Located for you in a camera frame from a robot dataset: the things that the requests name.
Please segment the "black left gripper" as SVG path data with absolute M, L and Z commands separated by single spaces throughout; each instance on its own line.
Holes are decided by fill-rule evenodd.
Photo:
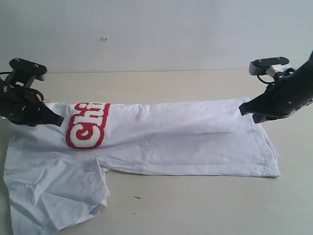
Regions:
M 0 116 L 16 125 L 55 125 L 64 118 L 44 104 L 43 94 L 31 88 L 34 76 L 25 73 L 7 73 L 0 81 Z

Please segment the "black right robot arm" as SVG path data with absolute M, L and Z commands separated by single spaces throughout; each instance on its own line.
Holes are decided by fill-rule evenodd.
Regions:
M 255 123 L 287 118 L 313 102 L 313 55 L 298 69 L 286 57 L 256 59 L 249 74 L 266 84 L 261 95 L 239 106 L 241 115 L 252 114 Z

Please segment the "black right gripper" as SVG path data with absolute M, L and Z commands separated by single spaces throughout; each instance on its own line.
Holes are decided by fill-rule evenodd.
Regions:
M 313 66 L 302 65 L 276 85 L 269 95 L 261 94 L 241 104 L 241 115 L 253 114 L 256 124 L 289 116 L 313 98 Z

